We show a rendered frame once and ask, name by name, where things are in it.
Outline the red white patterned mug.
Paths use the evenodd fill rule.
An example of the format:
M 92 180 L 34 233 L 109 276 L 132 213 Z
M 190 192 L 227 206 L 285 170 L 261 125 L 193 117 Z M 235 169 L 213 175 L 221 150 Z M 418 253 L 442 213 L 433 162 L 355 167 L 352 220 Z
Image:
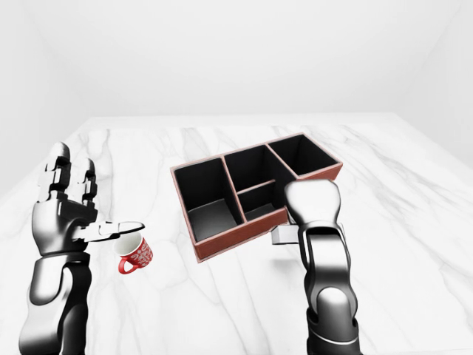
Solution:
M 139 268 L 144 268 L 153 258 L 151 248 L 137 231 L 118 238 L 114 243 L 114 251 L 120 256 L 118 271 L 121 274 L 130 274 Z

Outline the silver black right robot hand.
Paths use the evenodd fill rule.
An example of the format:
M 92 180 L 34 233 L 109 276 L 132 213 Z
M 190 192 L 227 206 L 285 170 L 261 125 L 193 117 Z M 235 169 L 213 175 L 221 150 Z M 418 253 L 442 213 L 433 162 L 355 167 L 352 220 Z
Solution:
M 338 186 L 327 179 L 296 180 L 285 187 L 286 207 L 302 226 L 315 221 L 336 223 L 341 208 Z

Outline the red-brown desk caddy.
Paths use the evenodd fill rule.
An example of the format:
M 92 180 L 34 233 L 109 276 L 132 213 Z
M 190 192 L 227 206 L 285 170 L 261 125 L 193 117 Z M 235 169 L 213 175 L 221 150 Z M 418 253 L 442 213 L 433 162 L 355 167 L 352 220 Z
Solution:
M 335 180 L 342 166 L 299 133 L 171 168 L 197 261 L 286 223 L 285 186 Z

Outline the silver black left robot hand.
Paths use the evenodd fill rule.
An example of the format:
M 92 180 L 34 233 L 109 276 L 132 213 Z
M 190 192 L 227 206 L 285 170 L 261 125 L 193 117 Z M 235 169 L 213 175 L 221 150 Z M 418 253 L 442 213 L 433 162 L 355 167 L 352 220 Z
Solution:
M 87 158 L 82 166 L 78 202 L 66 193 L 70 172 L 69 147 L 57 142 L 41 173 L 38 201 L 33 207 L 33 237 L 42 256 L 84 251 L 89 242 L 113 240 L 145 228 L 136 221 L 98 222 L 93 202 L 98 189 L 93 161 Z

